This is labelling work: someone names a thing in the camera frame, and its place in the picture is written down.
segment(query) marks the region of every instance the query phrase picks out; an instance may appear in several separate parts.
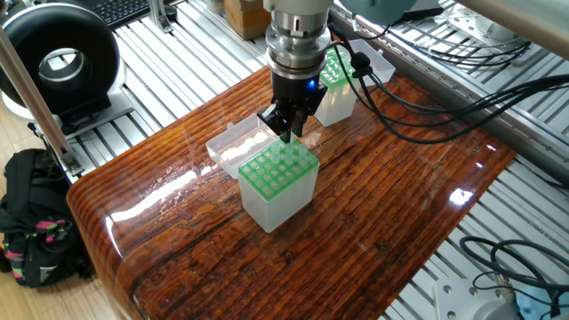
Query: keyboard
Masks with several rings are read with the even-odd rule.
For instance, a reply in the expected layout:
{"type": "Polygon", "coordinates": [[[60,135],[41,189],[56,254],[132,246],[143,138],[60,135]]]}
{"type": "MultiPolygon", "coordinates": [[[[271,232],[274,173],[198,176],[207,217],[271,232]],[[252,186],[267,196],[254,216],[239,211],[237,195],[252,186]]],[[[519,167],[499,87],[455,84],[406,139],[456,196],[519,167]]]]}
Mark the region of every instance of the keyboard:
{"type": "Polygon", "coordinates": [[[91,8],[111,29],[122,27],[150,12],[148,0],[79,0],[91,8]]]}

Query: metal post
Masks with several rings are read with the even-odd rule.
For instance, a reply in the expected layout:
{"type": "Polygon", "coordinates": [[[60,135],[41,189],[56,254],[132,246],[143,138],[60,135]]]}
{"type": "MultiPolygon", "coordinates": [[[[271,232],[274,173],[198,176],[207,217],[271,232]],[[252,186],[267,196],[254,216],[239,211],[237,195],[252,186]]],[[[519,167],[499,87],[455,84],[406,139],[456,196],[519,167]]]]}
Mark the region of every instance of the metal post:
{"type": "Polygon", "coordinates": [[[172,26],[166,16],[164,9],[164,0],[148,0],[150,4],[150,19],[154,24],[165,33],[172,32],[172,26]]]}
{"type": "Polygon", "coordinates": [[[60,127],[55,123],[44,98],[37,90],[36,84],[29,76],[26,67],[21,62],[20,56],[2,28],[0,28],[0,68],[12,82],[16,92],[18,92],[24,104],[34,116],[39,128],[53,147],[55,154],[63,162],[63,165],[71,174],[79,174],[83,168],[77,162],[73,150],[63,136],[60,127]]]}
{"type": "Polygon", "coordinates": [[[569,3],[566,0],[457,2],[569,60],[569,3]]]}

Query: cable bundle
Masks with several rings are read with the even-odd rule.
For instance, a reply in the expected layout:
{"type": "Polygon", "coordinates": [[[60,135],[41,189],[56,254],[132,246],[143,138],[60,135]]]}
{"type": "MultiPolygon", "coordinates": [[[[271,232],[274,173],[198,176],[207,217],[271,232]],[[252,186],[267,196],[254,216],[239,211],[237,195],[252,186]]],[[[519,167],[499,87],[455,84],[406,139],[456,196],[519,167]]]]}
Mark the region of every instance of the cable bundle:
{"type": "Polygon", "coordinates": [[[500,288],[511,289],[515,292],[524,294],[528,298],[536,300],[536,301],[543,303],[545,305],[551,306],[550,312],[547,312],[547,313],[541,315],[540,320],[542,320],[546,315],[550,315],[551,317],[558,316],[560,314],[559,308],[569,307],[569,305],[560,305],[559,304],[559,297],[562,294],[564,294],[565,292],[569,292],[569,284],[548,283],[547,281],[545,281],[543,275],[529,261],[527,261],[525,258],[520,256],[519,254],[517,254],[517,253],[511,251],[510,249],[506,248],[506,246],[509,246],[509,245],[522,245],[525,247],[533,248],[533,249],[535,249],[541,253],[544,253],[544,254],[550,256],[551,258],[554,258],[555,260],[557,260],[558,262],[560,262],[561,264],[563,264],[569,268],[569,260],[568,259],[562,257],[558,253],[553,252],[550,249],[548,249],[542,245],[539,245],[539,244],[535,244],[535,243],[525,241],[525,240],[507,240],[507,241],[495,243],[493,241],[486,240],[484,238],[480,238],[477,236],[465,236],[461,239],[462,250],[464,250],[464,252],[466,252],[474,260],[480,262],[481,264],[483,264],[484,266],[486,266],[492,270],[491,272],[484,272],[481,275],[475,277],[474,280],[472,281],[472,286],[474,286],[478,290],[494,290],[494,289],[500,289],[500,288]],[[486,244],[486,245],[492,246],[492,250],[490,251],[490,260],[484,259],[481,256],[479,256],[478,254],[474,253],[466,245],[466,243],[468,243],[468,242],[474,242],[474,243],[486,244]],[[496,253],[498,251],[505,252],[511,258],[520,262],[522,265],[524,265],[525,268],[527,268],[530,271],[530,273],[533,274],[533,276],[520,275],[516,272],[513,272],[513,271],[510,271],[508,269],[503,268],[500,265],[500,262],[498,262],[496,259],[496,253]],[[479,286],[477,286],[477,280],[480,277],[482,277],[484,275],[492,274],[492,273],[494,273],[495,275],[507,276],[508,278],[516,280],[522,284],[531,285],[531,286],[536,287],[536,288],[544,289],[548,293],[548,296],[551,299],[551,302],[547,302],[544,300],[537,299],[534,296],[529,295],[529,294],[527,294],[521,290],[518,290],[516,288],[511,288],[508,286],[503,286],[503,285],[495,285],[495,286],[491,286],[491,287],[479,287],[479,286]]]}
{"type": "MultiPolygon", "coordinates": [[[[341,44],[341,45],[346,47],[349,51],[351,51],[351,48],[348,45],[345,45],[345,44],[341,44]]],[[[336,51],[336,54],[338,54],[338,56],[340,56],[340,53],[338,52],[338,48],[334,47],[334,50],[336,51]]],[[[358,57],[361,59],[361,56],[353,54],[352,55],[352,61],[354,59],[357,60],[358,57]]],[[[364,95],[367,99],[367,102],[366,102],[359,95],[357,90],[355,89],[353,83],[351,82],[351,79],[348,76],[348,71],[346,70],[346,67],[344,66],[341,59],[339,59],[339,62],[340,62],[342,71],[347,76],[347,79],[349,81],[349,85],[351,86],[352,90],[354,91],[354,93],[356,94],[356,96],[360,100],[360,102],[362,102],[362,104],[366,108],[370,109],[380,119],[380,121],[383,123],[383,125],[385,125],[385,127],[388,130],[390,130],[392,133],[394,133],[398,138],[401,138],[401,139],[404,139],[404,140],[407,140],[407,141],[410,141],[413,143],[420,143],[420,144],[437,144],[437,143],[447,142],[447,141],[459,138],[460,136],[465,135],[465,134],[467,134],[473,130],[476,130],[480,126],[482,126],[482,125],[488,123],[489,121],[493,120],[494,118],[501,115],[502,113],[504,113],[509,108],[512,108],[513,106],[515,106],[520,101],[525,100],[528,97],[531,97],[538,92],[544,92],[544,91],[549,91],[549,90],[556,90],[556,89],[565,88],[566,86],[564,86],[564,84],[569,83],[569,75],[550,76],[550,77],[534,80],[534,81],[531,81],[531,82],[528,82],[525,84],[515,86],[515,87],[508,89],[506,91],[496,92],[496,93],[490,94],[490,95],[476,101],[475,103],[465,107],[465,108],[458,108],[458,109],[453,109],[453,110],[443,110],[443,109],[438,109],[438,108],[427,108],[427,107],[423,107],[423,106],[418,106],[418,105],[413,104],[411,102],[402,100],[399,97],[397,97],[396,95],[394,95],[393,93],[389,92],[387,90],[387,88],[383,85],[381,80],[376,75],[374,75],[372,72],[369,72],[369,73],[365,72],[365,74],[367,76],[369,76],[382,91],[384,91],[389,97],[396,100],[403,108],[406,108],[409,112],[412,112],[416,115],[421,115],[421,116],[434,116],[434,115],[442,115],[442,114],[447,114],[447,115],[452,116],[449,119],[446,119],[444,121],[440,121],[437,123],[433,123],[433,124],[408,123],[408,122],[405,122],[405,121],[400,120],[400,119],[391,118],[391,117],[386,116],[383,113],[381,113],[377,109],[377,107],[375,106],[375,103],[373,103],[372,97],[371,97],[369,91],[367,90],[367,87],[365,86],[364,77],[363,76],[356,76],[356,78],[358,78],[360,84],[362,85],[364,95]],[[501,108],[498,108],[497,105],[500,103],[505,103],[505,104],[501,108]],[[483,110],[486,110],[489,108],[495,108],[495,110],[489,116],[486,116],[483,119],[481,119],[481,120],[479,120],[479,121],[477,121],[471,125],[467,125],[466,127],[460,129],[459,131],[455,132],[452,135],[442,137],[442,138],[438,138],[438,139],[433,139],[433,140],[421,140],[421,139],[416,139],[414,137],[408,137],[408,136],[402,134],[399,130],[397,130],[391,124],[391,123],[395,123],[395,124],[412,126],[412,127],[440,128],[440,127],[445,126],[447,124],[451,124],[451,123],[454,123],[456,121],[461,121],[464,116],[467,116],[471,113],[474,113],[477,111],[483,111],[483,110]]],[[[356,62],[356,65],[354,65],[354,63],[352,63],[352,66],[356,69],[356,73],[358,72],[357,65],[358,65],[358,62],[356,62]]]]}
{"type": "MultiPolygon", "coordinates": [[[[412,28],[414,28],[415,30],[421,32],[424,36],[428,36],[433,40],[436,40],[438,43],[443,43],[443,44],[448,44],[451,45],[452,47],[465,47],[465,48],[473,48],[473,49],[491,49],[491,48],[503,48],[506,45],[509,44],[513,44],[513,43],[518,43],[520,42],[520,39],[514,39],[511,41],[507,41],[505,43],[502,44],[496,44],[496,45],[468,45],[468,44],[459,44],[459,43],[454,43],[451,41],[447,41],[443,38],[437,37],[437,36],[433,36],[428,32],[425,32],[419,28],[415,28],[413,25],[408,25],[412,28]]],[[[431,49],[430,47],[426,47],[420,44],[417,44],[413,41],[404,39],[403,37],[401,37],[400,35],[398,35],[397,33],[390,31],[389,28],[393,27],[393,24],[389,24],[386,27],[381,26],[383,29],[383,31],[378,34],[377,36],[364,36],[359,32],[356,32],[356,34],[365,40],[374,40],[377,38],[380,38],[382,36],[384,36],[385,34],[387,34],[388,32],[396,37],[397,39],[399,39],[400,41],[404,42],[407,45],[410,45],[411,47],[419,50],[420,52],[423,52],[425,55],[428,55],[431,59],[433,60],[437,60],[440,62],[444,62],[444,63],[449,63],[449,64],[453,64],[455,66],[467,66],[467,67],[497,67],[497,66],[503,66],[506,65],[508,63],[510,63],[513,60],[516,60],[517,58],[521,57],[525,52],[527,52],[530,49],[530,45],[532,44],[530,41],[526,41],[522,44],[520,44],[519,46],[507,50],[505,52],[500,52],[500,53],[492,53],[492,54],[486,54],[486,55],[460,55],[460,54],[451,54],[451,53],[447,53],[447,52],[440,52],[438,50],[434,50],[431,49]],[[494,58],[504,58],[501,61],[498,62],[490,62],[492,59],[494,58]]]]}

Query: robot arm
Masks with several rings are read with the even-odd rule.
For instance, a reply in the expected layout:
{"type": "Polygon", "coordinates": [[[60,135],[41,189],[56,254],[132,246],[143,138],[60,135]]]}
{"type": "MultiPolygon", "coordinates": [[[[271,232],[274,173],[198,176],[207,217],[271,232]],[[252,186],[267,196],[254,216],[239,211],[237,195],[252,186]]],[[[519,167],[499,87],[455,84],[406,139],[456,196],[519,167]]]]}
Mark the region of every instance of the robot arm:
{"type": "MultiPolygon", "coordinates": [[[[379,23],[401,18],[415,0],[341,0],[353,13],[379,23]]],[[[271,12],[267,63],[273,86],[272,105],[258,113],[268,127],[289,142],[291,132],[302,135],[302,126],[313,116],[327,88],[319,81],[331,43],[327,27],[333,0],[264,0],[271,12]]]]}

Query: black backpack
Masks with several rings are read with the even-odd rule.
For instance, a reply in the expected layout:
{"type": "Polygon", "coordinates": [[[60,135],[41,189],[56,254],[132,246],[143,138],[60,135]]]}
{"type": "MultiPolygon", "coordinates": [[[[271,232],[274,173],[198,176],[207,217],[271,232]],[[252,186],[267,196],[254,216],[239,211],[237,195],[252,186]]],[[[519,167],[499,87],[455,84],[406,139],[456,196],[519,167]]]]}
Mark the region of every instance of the black backpack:
{"type": "Polygon", "coordinates": [[[8,161],[7,194],[0,201],[4,254],[20,285],[54,284],[92,264],[65,200],[69,185],[45,150],[21,151],[8,161]]]}

